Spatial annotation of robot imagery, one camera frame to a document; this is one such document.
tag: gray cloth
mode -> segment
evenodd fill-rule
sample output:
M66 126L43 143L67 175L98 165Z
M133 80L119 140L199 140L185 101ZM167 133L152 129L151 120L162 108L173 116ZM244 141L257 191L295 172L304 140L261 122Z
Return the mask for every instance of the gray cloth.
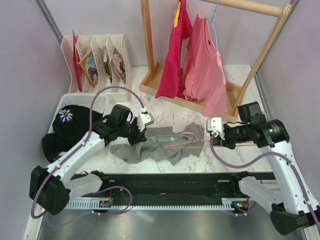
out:
M118 144L110 146L110 151L115 156L124 159L127 163L137 164L148 158L159 162L169 160L175 165L180 159L188 157L190 154L199 157L202 148L164 148L165 145L181 144L195 140L191 134L183 135L180 133L191 132L204 139L205 129L194 122L186 126L184 131L174 133L172 126L168 127L151 127L145 132L146 142L140 142L134 146L127 144ZM177 147L203 147L204 142L198 141L193 143L181 144Z

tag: book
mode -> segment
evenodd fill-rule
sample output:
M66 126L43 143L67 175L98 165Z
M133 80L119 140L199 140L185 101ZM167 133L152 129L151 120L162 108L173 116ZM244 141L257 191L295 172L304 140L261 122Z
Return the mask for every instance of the book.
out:
M112 69L116 72L116 74L122 79L124 84L126 84L126 69L124 57L116 48L114 48L113 50L110 59L110 65Z
M112 71L111 71L108 51L106 47L103 49L103 64L104 64L105 71L109 76L110 82L112 83Z
M81 79L80 79L80 73L79 73L79 66L77 62L77 58L79 58L79 54L77 52L76 48L76 43L78 40L78 36L75 35L75 30L72 29L73 33L73 67L75 71L75 78L76 78L76 83L78 85L79 92L82 92L82 85L81 85Z
M99 74L94 54L90 47L84 57L80 60L79 65L81 66L91 85L95 87L99 82Z

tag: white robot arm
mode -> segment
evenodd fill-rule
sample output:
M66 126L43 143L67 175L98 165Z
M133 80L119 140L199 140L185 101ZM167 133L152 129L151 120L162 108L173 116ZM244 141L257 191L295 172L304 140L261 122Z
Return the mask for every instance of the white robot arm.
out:
M257 102L239 106L238 111L241 125L231 127L227 123L223 124L219 117L207 121L207 131L213 135L211 150L214 156L228 167L236 169L248 167L266 157L281 195L269 190L248 172L234 175L236 189L261 205L270 214L274 227L282 235L314 225L314 216L320 218L319 203L302 177L285 126L279 120L266 121ZM262 155L243 166L224 162L213 148L214 145L219 145L234 149L237 143L250 141L261 149Z
M46 168L37 166L31 173L30 198L35 199L41 184L50 173L52 176L48 179L45 190L40 192L36 202L52 215L60 213L69 201L97 192L103 183L103 173L94 171L85 177L71 180L72 177L90 157L118 137L127 138L131 145L146 141L144 136L146 126L153 124L154 118L145 108L141 111L142 113L130 123L127 122L130 109L117 104L110 115L92 125L88 141L85 142L85 139L89 132L65 155ZM68 158L67 162L60 164L66 158Z

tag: pink tank top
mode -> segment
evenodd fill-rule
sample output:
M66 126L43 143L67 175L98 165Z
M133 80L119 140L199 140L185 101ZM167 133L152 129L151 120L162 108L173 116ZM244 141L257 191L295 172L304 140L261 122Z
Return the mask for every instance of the pink tank top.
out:
M172 29L169 51L165 59L164 69L158 92L155 98L167 97L174 99L176 96L185 98L184 87L180 79L181 47L183 39L190 36L192 25L186 9L187 0L180 0L180 15L178 25Z
M186 100L197 99L205 105L202 114L217 117L228 112L226 79L220 54L214 46L208 24L196 15L183 65Z

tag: black hat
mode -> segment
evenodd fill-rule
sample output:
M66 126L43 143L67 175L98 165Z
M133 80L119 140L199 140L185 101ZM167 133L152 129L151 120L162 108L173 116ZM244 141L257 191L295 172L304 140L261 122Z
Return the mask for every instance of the black hat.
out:
M61 152L69 151L89 130L90 109L85 106L67 105L58 111L53 121L54 133L42 139L44 156L50 163ZM92 111L92 123L99 121L102 114Z

